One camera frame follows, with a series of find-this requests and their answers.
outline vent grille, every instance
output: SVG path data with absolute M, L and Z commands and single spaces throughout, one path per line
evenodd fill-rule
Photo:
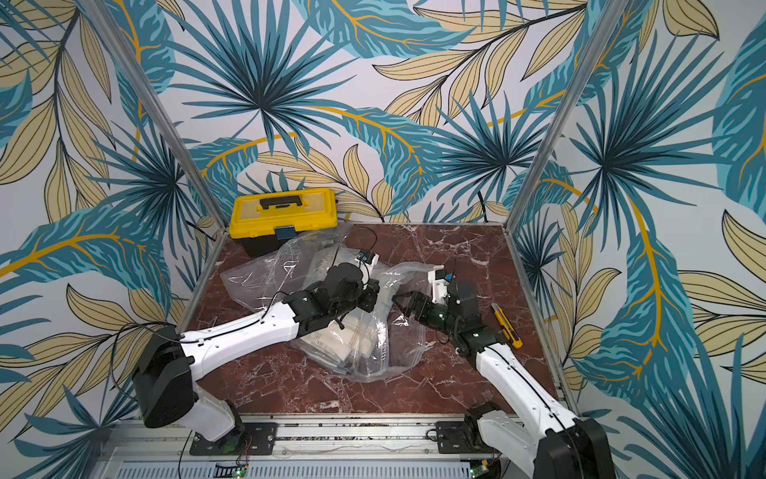
M 116 479 L 176 479 L 177 463 L 123 462 Z M 181 464 L 183 479 L 209 479 L 214 462 Z M 469 465 L 457 461 L 257 461 L 245 477 L 278 479 L 466 479 Z

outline beige leaf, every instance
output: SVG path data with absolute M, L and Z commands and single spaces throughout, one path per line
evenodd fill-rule
M 176 324 L 183 323 L 186 314 L 186 302 L 184 300 L 173 300 L 170 302 L 170 317 Z
M 162 327 L 162 325 L 151 325 L 148 327 L 154 330 L 159 327 Z M 139 361 L 139 358 L 141 357 L 141 353 L 143 353 L 143 350 L 146 347 L 146 345 L 149 344 L 150 339 L 152 339 L 152 332 L 149 330 L 141 329 L 141 331 L 138 333 L 136 337 L 136 342 L 133 344 L 133 347 L 130 348 L 130 354 L 128 355 L 128 362 L 125 363 L 125 367 L 123 368 L 123 371 L 119 374 L 119 377 L 117 378 L 117 384 L 123 384 L 126 379 L 128 379 L 130 376 L 133 375 L 133 370 L 136 368 L 136 363 Z
M 392 65 L 373 65 L 373 67 L 378 73 L 392 80 L 419 80 L 451 71 L 472 53 L 471 50 L 437 51 Z
M 56 131 L 53 97 L 40 103 L 16 129 L 0 158 L 0 185 L 24 178 L 40 164 Z
M 700 0 L 665 0 L 665 25 L 674 35 L 719 38 L 715 17 Z
M 213 221 L 212 216 L 201 216 L 197 220 L 197 226 L 200 228 L 210 228 L 214 224 L 215 224 L 215 221 Z
M 362 203 L 338 203 L 338 213 L 359 213 L 360 215 L 378 218 L 378 213 Z
M 337 183 L 336 179 L 329 178 L 328 176 L 317 172 L 285 172 L 285 177 L 296 182 L 302 182 L 303 179 L 306 179 L 306 183 L 310 185 L 326 185 L 327 183 Z
M 586 324 L 577 332 L 572 341 L 569 356 L 575 359 L 583 359 L 601 346 L 601 332 L 598 326 Z
M 578 301 L 577 321 L 582 321 L 596 312 L 604 298 L 607 286 L 619 275 L 619 270 L 613 267 L 606 267 L 593 275 L 588 284 L 585 285 L 583 294 Z
M 202 251 L 202 259 L 207 260 L 208 259 L 208 239 L 205 237 L 205 233 L 199 230 L 194 230 L 194 240 L 199 245 L 200 251 Z
M 343 168 L 345 169 L 345 175 L 349 179 L 349 183 L 354 190 L 360 195 L 367 195 L 367 187 L 370 184 L 370 175 L 367 174 L 367 170 L 362 166 L 362 162 L 359 161 L 359 155 L 357 149 L 359 145 L 354 145 L 345 152 L 343 156 Z
M 737 340 L 745 336 L 742 346 L 753 343 L 766 333 L 766 318 L 758 316 L 724 316 L 705 321 L 696 327 L 697 336 L 710 356 L 733 353 Z
M 76 10 L 74 2 L 71 0 L 35 0 L 34 3 L 27 0 L 11 0 L 9 3 L 14 5 L 19 13 L 24 15 L 24 18 L 34 26 L 30 26 L 13 12 L 13 18 L 27 30 L 43 29 L 56 25 L 56 22 L 48 17 L 49 15 L 58 20 L 60 24 L 66 23 L 72 18 Z M 0 25 L 6 25 L 5 21 L 0 21 Z
M 538 45 L 535 50 L 535 54 L 532 55 L 532 59 L 529 62 L 529 66 L 527 67 L 527 71 L 524 73 L 522 80 L 525 80 L 536 71 L 539 71 L 547 65 L 549 61 L 553 60 L 559 52 L 564 50 L 571 39 L 574 38 L 580 30 L 584 19 L 585 10 L 580 10 L 551 30 L 545 38 L 542 39 L 540 45 Z
M 300 158 L 296 158 L 292 153 L 283 153 L 275 151 L 274 153 L 258 153 L 258 162 L 268 165 L 286 166 L 287 168 L 298 168 L 303 171 L 311 171 L 311 165 Z
M 90 22 L 83 18 L 80 21 L 80 42 L 83 44 L 83 52 L 85 53 L 85 60 L 87 60 L 90 70 L 96 77 L 98 84 L 101 86 L 106 98 L 109 102 L 112 102 L 112 84 L 109 79 L 109 70 L 106 68 L 106 61 L 103 57 L 103 50 L 101 49 L 101 42 L 98 39 L 98 35 L 94 31 Z
M 556 267 L 556 280 L 558 281 L 558 289 L 561 291 L 561 305 L 564 307 L 567 317 L 573 318 L 575 317 L 575 299 L 572 297 L 572 285 L 561 266 L 561 261 Z
M 679 271 L 679 277 L 686 294 L 693 300 L 766 311 L 766 300 L 720 274 L 708 271 Z
M 591 227 L 595 218 L 596 215 L 591 215 L 591 217 L 588 218 L 588 221 L 585 222 L 585 227 L 582 229 L 580 237 L 580 254 L 578 255 L 579 259 L 577 278 L 578 288 L 582 284 L 582 281 L 585 279 L 585 274 L 591 267 L 591 261 L 593 260 L 593 234 L 586 235 L 585 232 Z
M 66 363 L 61 372 L 48 385 L 42 399 L 38 403 L 38 407 L 32 413 L 33 416 L 41 418 L 56 407 L 56 404 L 64 398 L 64 388 L 72 389 L 77 384 L 88 369 L 88 365 L 90 365 L 90 361 L 96 354 L 97 349 L 98 345 L 91 346 Z
M 460 222 L 470 223 L 471 221 L 481 218 L 482 216 L 484 216 L 484 210 L 481 207 L 481 203 L 477 202 L 475 205 L 471 207 L 471 213 L 469 213 L 468 216 L 460 220 Z
M 558 320 L 558 328 L 561 330 L 561 340 L 565 344 L 569 344 L 572 338 L 572 317 L 564 309 L 564 305 L 558 300 L 556 293 L 551 292 L 551 297 L 553 298 L 553 309 Z
M 572 246 L 572 254 L 576 255 L 577 247 L 580 243 L 580 235 L 578 233 L 580 222 L 577 218 L 577 212 L 572 208 L 572 205 L 564 203 L 561 205 L 561 215 L 564 216 L 564 224 L 567 226 L 567 236 L 569 237 L 569 244 Z
M 67 126 L 69 138 L 74 148 L 89 165 L 96 170 L 101 178 L 109 178 L 109 170 L 106 163 L 103 162 L 103 151 L 96 146 L 96 136 L 80 115 L 74 111 L 66 95 L 58 96 L 61 102 L 61 116 L 64 118 L 64 125 Z
M 450 112 L 448 113 L 450 118 L 454 118 L 460 113 L 460 107 L 467 107 L 470 95 L 475 94 L 479 89 L 481 62 L 484 61 L 485 53 L 486 49 L 480 48 L 471 58 L 468 66 L 457 75 L 455 82 L 450 87 Z
M 441 107 L 441 89 L 437 88 L 423 105 L 421 110 L 421 125 L 432 126 L 434 128 L 439 126 L 439 119 L 441 118 L 438 110 L 439 107 Z
M 98 205 L 101 203 L 106 198 L 106 193 L 103 188 L 101 188 L 101 185 L 88 178 L 91 174 L 69 156 L 67 157 L 67 164 L 69 165 L 69 172 L 72 174 L 72 179 L 74 180 L 74 186 L 77 188 L 77 192 L 80 193 L 90 205 Z
M 93 98 L 85 90 L 85 84 L 82 77 L 80 77 L 80 72 L 77 71 L 77 67 L 74 66 L 74 61 L 67 51 L 64 51 L 64 56 L 61 59 L 61 76 L 64 77 L 64 85 L 67 86 L 67 91 L 72 97 L 74 104 L 77 105 L 88 120 L 93 122 L 99 130 L 111 138 L 112 129 L 109 127 L 109 122 L 106 121 L 106 118 L 103 117 L 103 114 L 93 102 Z
M 695 304 L 692 305 L 692 314 L 694 315 L 695 323 L 704 323 L 705 321 L 714 320 L 720 316 L 720 314 L 712 313 L 705 308 L 696 306 Z
M 573 279 L 576 278 L 575 252 L 572 250 L 572 246 L 565 235 L 558 236 L 558 246 L 561 248 L 561 252 L 564 253 L 561 259 L 564 260 L 564 266 L 567 267 L 569 276 Z
M 162 323 L 165 321 L 162 307 L 146 290 L 129 290 L 128 296 L 130 298 L 130 307 L 139 318 L 150 323 Z
M 34 359 L 7 358 L 0 359 L 0 366 L 6 368 L 26 368 L 29 366 L 39 366 L 49 363 L 54 359 L 59 359 L 69 353 L 73 353 L 80 348 L 93 343 L 104 341 L 109 335 L 88 336 L 80 333 L 61 333 L 55 336 L 49 336 L 44 340 L 26 346 L 26 350 L 34 356 Z
M 45 179 L 44 195 L 45 211 L 49 223 L 59 221 L 72 212 L 67 174 L 64 172 L 64 144 L 61 139 L 56 144 L 56 159 L 53 168 Z
M 430 82 L 428 85 L 405 91 L 398 97 L 394 98 L 394 101 L 392 101 L 391 104 L 386 107 L 385 112 L 392 115 L 406 115 L 407 112 L 412 110 L 412 108 L 417 105 L 417 102 L 423 100 L 430 91 L 432 91 L 435 87 L 441 87 L 441 84 L 444 83 L 446 79 L 447 77 L 440 77 Z
M 185 19 L 184 12 L 181 10 L 181 7 L 178 6 L 178 3 L 175 0 L 157 0 L 157 6 L 163 10 L 167 10 L 176 14 L 182 19 Z
M 0 394 L 0 431 L 64 368 L 49 366 L 28 374 L 29 382 L 17 382 Z
M 518 5 L 517 0 L 508 0 L 512 5 Z M 548 0 L 548 10 L 566 10 L 588 3 L 588 0 Z M 542 0 L 522 0 L 522 7 L 544 9 Z
M 508 216 L 508 208 L 503 203 L 484 202 L 484 205 L 496 215 Z
M 95 205 L 91 205 L 91 204 L 88 202 L 88 200 L 87 200 L 87 199 L 85 199 L 85 197 L 83 196 L 83 194 L 82 194 L 82 193 L 80 193 L 80 192 L 77 192 L 77 194 L 75 195 L 75 199 L 74 199 L 74 209 L 75 209 L 75 210 L 78 210 L 78 209 L 85 209 L 85 208 L 92 208 L 92 207 L 94 207 L 94 206 L 95 206 Z
M 497 45 L 497 48 L 495 48 L 489 56 L 484 73 L 486 81 L 486 99 L 484 100 L 484 106 L 488 105 L 489 101 L 497 95 L 498 91 L 500 91 L 502 79 L 506 75 L 506 68 L 508 68 L 511 58 L 513 58 L 513 55 L 516 54 L 516 51 L 522 44 L 526 32 L 527 28 L 522 28 L 503 38 Z
M 70 285 L 67 285 L 67 303 L 80 321 L 102 330 L 117 331 L 133 322 L 119 304 L 83 296 Z
M 501 33 L 518 27 L 522 19 L 509 12 L 506 13 L 506 23 L 500 29 L 500 12 L 498 10 L 485 10 L 482 18 L 481 11 L 435 11 L 425 8 L 415 8 L 415 13 L 420 16 L 433 18 L 441 24 L 441 27 L 449 31 L 469 31 L 471 33 L 461 43 L 475 43 L 477 41 L 491 40 Z
M 382 179 L 377 185 L 372 187 L 372 204 L 380 211 L 381 215 L 385 215 L 391 210 L 393 194 L 394 189 L 385 179 Z
M 113 371 L 118 370 L 119 365 L 122 364 L 128 351 L 130 351 L 130 345 L 133 344 L 133 340 L 135 340 L 142 331 L 146 330 L 143 328 L 135 328 L 133 331 L 119 337 L 117 348 L 115 348 L 114 352 L 114 362 L 112 364 Z M 99 356 L 96 361 L 96 365 L 90 370 L 87 379 L 85 379 L 85 382 L 80 386 L 80 389 L 77 390 L 75 395 L 81 395 L 90 391 L 98 386 L 104 379 L 109 377 L 109 366 L 112 359 L 113 346 L 114 343 L 110 342 L 108 347 L 101 353 L 101 356 Z
M 300 141 L 296 141 L 295 144 L 298 147 L 300 154 L 305 156 L 314 166 L 321 169 L 323 172 L 327 173 L 328 175 L 336 179 L 338 182 L 341 181 L 341 178 L 338 175 L 338 169 L 330 161 L 330 158 L 327 158 L 326 156 L 316 151 L 315 149 L 312 149 L 311 153 L 307 153 L 306 149 L 303 148 L 303 145 L 301 144 Z
M 564 369 L 564 377 L 567 379 L 567 384 L 572 391 L 579 391 L 585 387 L 585 381 L 582 378 L 582 374 L 577 371 L 574 366 L 569 366 Z
M 410 220 L 407 219 L 407 216 L 404 215 L 404 213 L 399 213 L 398 215 L 393 215 L 388 219 L 389 223 L 409 223 Z
M 29 43 L 22 43 L 17 47 L 23 57 L 20 57 L 15 51 L 3 57 L 2 62 L 0 62 L 0 87 L 15 87 L 24 80 L 27 72 L 32 82 L 33 94 L 39 93 L 51 81 L 54 70 L 53 59 L 58 52 L 58 43 L 39 41 L 38 45 L 45 52 L 47 58 Z
M 409 115 L 407 115 L 407 118 L 409 118 L 410 120 L 414 121 L 415 123 L 420 123 L 421 122 L 421 111 L 420 110 L 415 110 L 413 113 L 410 113 Z
M 742 226 L 728 212 L 723 215 L 723 237 L 742 266 L 766 283 L 766 238 Z
M 742 375 L 753 381 L 766 384 L 766 354 L 761 354 L 752 361 L 743 364 Z
M 652 31 L 654 31 L 654 20 L 657 18 L 657 11 L 660 9 L 661 1 L 662 0 L 654 0 L 654 2 L 652 2 L 652 6 L 649 7 L 647 17 L 643 20 L 641 31 L 638 34 L 639 51 L 643 50 L 649 41 L 649 37 L 652 36 Z

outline yellow utility knife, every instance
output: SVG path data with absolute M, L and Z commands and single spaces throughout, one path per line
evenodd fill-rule
M 500 309 L 500 306 L 498 306 L 497 303 L 492 303 L 492 309 L 495 311 L 497 322 L 500 323 L 500 326 L 502 326 L 502 333 L 506 335 L 506 339 L 508 341 L 512 341 L 511 344 L 516 349 L 522 347 L 522 339 L 518 334 L 516 334 L 513 326 L 511 326 L 511 322 L 508 321 L 506 314 L 503 313 L 503 311 Z

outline toolbox handle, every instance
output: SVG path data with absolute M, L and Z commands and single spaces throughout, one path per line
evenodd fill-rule
M 260 200 L 260 206 L 263 209 L 269 209 L 272 206 L 276 206 L 277 208 L 287 208 L 290 205 L 303 206 L 303 203 L 300 201 L 300 196 L 277 196 L 276 198 L 262 198 Z

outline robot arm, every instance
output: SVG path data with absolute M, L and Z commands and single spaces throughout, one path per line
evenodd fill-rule
M 473 408 L 466 414 L 469 444 L 497 449 L 533 479 L 614 479 L 603 428 L 592 418 L 580 420 L 524 369 L 507 339 L 482 323 L 469 284 L 450 282 L 439 271 L 429 279 L 432 298 L 413 291 L 394 302 L 405 316 L 447 334 L 456 353 L 498 389 L 523 423 L 492 403 Z
M 324 281 L 230 323 L 180 336 L 172 326 L 157 331 L 132 374 L 144 425 L 176 423 L 222 451 L 237 451 L 244 426 L 234 406 L 206 392 L 197 380 L 238 357 L 324 329 L 332 321 L 342 328 L 343 318 L 356 307 L 372 311 L 380 287 L 368 271 L 377 260 L 378 255 L 362 255 L 359 265 L 332 266 Z

